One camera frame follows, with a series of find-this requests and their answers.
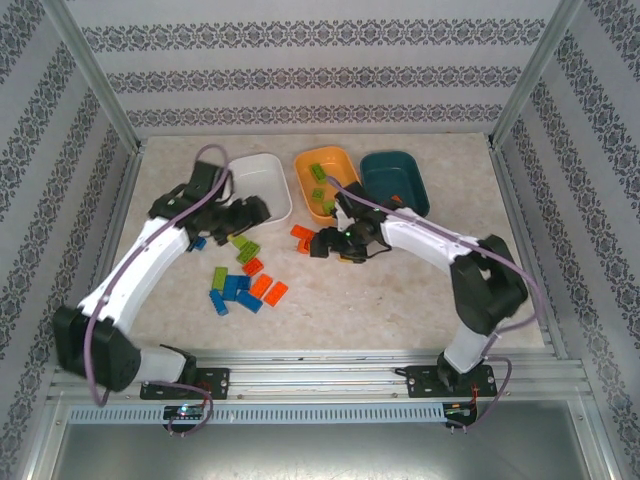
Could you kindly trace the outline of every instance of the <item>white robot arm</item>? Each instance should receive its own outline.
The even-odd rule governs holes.
[[[88,319],[116,274],[121,275],[97,317],[91,358],[98,384],[113,391],[122,391],[132,382],[168,382],[192,384],[196,375],[196,359],[173,347],[136,347],[129,339],[140,307],[154,286],[180,255],[191,251],[200,240],[201,232],[219,244],[228,235],[239,234],[269,218],[269,211],[258,197],[229,201],[233,178],[227,177],[224,190],[205,205],[187,215],[176,225],[166,228],[153,241],[150,237],[179,214],[203,199],[217,180],[221,168],[196,161],[188,184],[156,200],[149,211],[149,220],[134,245],[111,274],[77,308],[60,307],[53,316],[53,331],[61,366],[78,375],[85,375],[83,350]],[[128,268],[121,267],[142,246],[142,252]]]
[[[357,182],[346,190],[368,199]],[[395,205],[395,210],[403,218],[387,216],[339,193],[334,212],[338,226],[323,229],[314,236],[311,256],[326,258],[331,250],[343,259],[361,263],[371,258],[367,245],[377,242],[387,249],[407,250],[449,275],[461,323],[453,341],[438,359],[438,376],[447,387],[454,388],[461,375],[482,362],[485,347],[498,323],[517,311],[527,300],[528,292],[519,275],[463,246],[476,245],[513,262],[501,238],[491,235],[478,240],[463,236],[423,219],[410,208],[397,207]],[[434,228],[427,229],[419,223]]]

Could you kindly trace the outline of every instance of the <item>black mounting bracket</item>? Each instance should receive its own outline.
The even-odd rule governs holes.
[[[454,389],[448,388],[438,378],[436,365],[410,365],[396,368],[395,373],[405,377],[409,398],[471,397],[474,386],[478,389],[478,397],[495,397],[498,393],[493,369],[489,365],[478,365],[460,375]]]
[[[226,400],[229,393],[228,368],[198,368],[193,386],[211,394],[214,400]],[[163,387],[153,383],[143,383],[140,387],[141,400],[204,400],[202,395],[181,388]]]

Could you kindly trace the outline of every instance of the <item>patterned wallpaper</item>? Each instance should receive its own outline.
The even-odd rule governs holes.
[[[2,0],[0,29],[0,479],[13,478],[44,401],[51,315],[77,302],[128,161],[42,5]]]
[[[637,3],[585,2],[503,145],[623,478],[640,477],[639,25]]]
[[[68,5],[146,137],[488,133],[557,1]]]

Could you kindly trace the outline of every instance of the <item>white wall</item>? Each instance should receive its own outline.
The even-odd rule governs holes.
[[[74,0],[139,135],[490,132],[557,0]]]

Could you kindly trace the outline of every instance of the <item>green lego brick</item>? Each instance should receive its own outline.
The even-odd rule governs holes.
[[[324,173],[324,169],[319,163],[310,165],[309,169],[311,170],[311,175],[313,175],[313,178],[316,179],[316,182],[320,184],[327,183],[327,174]]]
[[[244,235],[238,235],[237,237],[234,237],[233,235],[229,235],[227,237],[227,240],[229,240],[233,244],[233,246],[236,247],[240,251],[242,251],[244,246],[249,241],[249,240],[247,240],[247,237],[245,237]]]
[[[335,207],[336,202],[334,202],[333,200],[329,200],[328,202],[324,202],[322,204],[322,211],[325,215],[331,215],[331,210],[333,210]]]
[[[229,269],[227,267],[216,267],[213,273],[213,283],[211,284],[211,290],[222,291],[224,288],[224,282],[227,279],[227,273]]]
[[[311,200],[317,203],[322,203],[324,200],[324,188],[314,188],[311,194]]]
[[[247,242],[247,244],[244,246],[244,248],[240,252],[240,255],[236,257],[236,260],[238,260],[238,262],[244,265],[253,257],[255,257],[258,254],[258,252],[260,252],[260,245],[254,242]]]

